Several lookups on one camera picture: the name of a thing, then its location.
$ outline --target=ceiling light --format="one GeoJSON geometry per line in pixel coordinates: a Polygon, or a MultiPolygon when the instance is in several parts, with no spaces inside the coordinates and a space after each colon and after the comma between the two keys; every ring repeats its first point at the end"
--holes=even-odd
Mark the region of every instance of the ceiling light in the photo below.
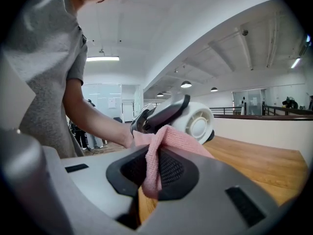
{"type": "Polygon", "coordinates": [[[189,88],[191,86],[192,86],[192,84],[189,81],[183,81],[183,83],[181,84],[180,87],[182,87],[182,88],[189,88]]]}
{"type": "Polygon", "coordinates": [[[92,61],[119,61],[118,56],[88,57],[87,62],[92,61]]]}
{"type": "Polygon", "coordinates": [[[297,63],[299,63],[299,61],[300,61],[300,58],[297,58],[291,68],[293,69],[297,65],[297,63]]]}

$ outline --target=pink towel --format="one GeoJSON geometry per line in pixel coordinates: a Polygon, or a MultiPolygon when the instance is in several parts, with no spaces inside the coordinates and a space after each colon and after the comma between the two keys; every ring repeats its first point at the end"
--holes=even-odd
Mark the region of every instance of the pink towel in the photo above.
{"type": "Polygon", "coordinates": [[[136,145],[150,145],[146,155],[147,176],[142,184],[143,193],[149,198],[157,199],[157,193],[162,190],[157,156],[157,149],[161,144],[214,158],[195,138],[170,125],[163,126],[157,134],[142,134],[137,131],[133,134],[136,145]]]}

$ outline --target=security camera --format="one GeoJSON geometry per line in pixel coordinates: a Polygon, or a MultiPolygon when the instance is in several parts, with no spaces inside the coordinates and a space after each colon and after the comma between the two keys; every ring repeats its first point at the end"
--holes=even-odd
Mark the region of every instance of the security camera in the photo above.
{"type": "Polygon", "coordinates": [[[249,33],[249,31],[247,31],[246,29],[243,31],[243,36],[246,36],[249,33]]]}

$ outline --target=white wall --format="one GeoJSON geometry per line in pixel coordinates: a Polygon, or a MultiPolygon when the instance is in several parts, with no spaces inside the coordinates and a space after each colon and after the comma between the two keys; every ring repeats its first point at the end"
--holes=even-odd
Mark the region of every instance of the white wall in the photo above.
{"type": "Polygon", "coordinates": [[[313,95],[313,60],[312,60],[312,53],[306,53],[308,58],[305,60],[306,63],[303,67],[303,72],[306,78],[306,90],[309,95],[313,95]]]}
{"type": "Polygon", "coordinates": [[[232,92],[214,92],[202,96],[192,96],[192,102],[202,103],[209,108],[214,107],[232,107],[233,93],[232,92]]]}
{"type": "Polygon", "coordinates": [[[313,159],[313,121],[214,119],[215,135],[264,146],[300,151],[307,165],[313,159]]]}
{"type": "MultiPolygon", "coordinates": [[[[212,29],[217,30],[216,26],[266,1],[270,0],[178,0],[154,37],[145,64],[147,76],[144,90],[170,69],[177,67],[184,58],[199,49],[199,46],[208,43],[208,40],[214,40],[216,32],[212,29]]],[[[250,13],[249,19],[236,18],[232,24],[237,26],[239,22],[248,22],[251,17],[259,18],[262,13],[268,13],[268,9],[262,7],[258,13],[250,13]]],[[[219,27],[219,31],[229,32],[229,26],[227,29],[225,26],[219,27]]]]}
{"type": "Polygon", "coordinates": [[[144,73],[137,67],[121,67],[121,65],[106,64],[106,62],[87,62],[84,70],[85,84],[128,84],[141,85],[144,73]]]}
{"type": "Polygon", "coordinates": [[[84,84],[141,84],[143,78],[137,74],[126,72],[103,72],[84,75],[84,84]]]}
{"type": "Polygon", "coordinates": [[[122,85],[122,100],[134,100],[135,91],[135,85],[122,85]]]}

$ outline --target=black mesh vent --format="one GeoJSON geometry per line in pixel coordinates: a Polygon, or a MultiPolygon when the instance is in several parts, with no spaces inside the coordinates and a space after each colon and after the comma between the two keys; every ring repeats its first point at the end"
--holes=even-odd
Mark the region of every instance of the black mesh vent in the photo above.
{"type": "Polygon", "coordinates": [[[140,154],[121,167],[122,175],[138,186],[140,186],[146,178],[146,154],[147,152],[140,154]]]}
{"type": "Polygon", "coordinates": [[[184,168],[179,161],[165,152],[159,152],[159,172],[162,187],[164,188],[178,180],[182,176],[184,168]]]}

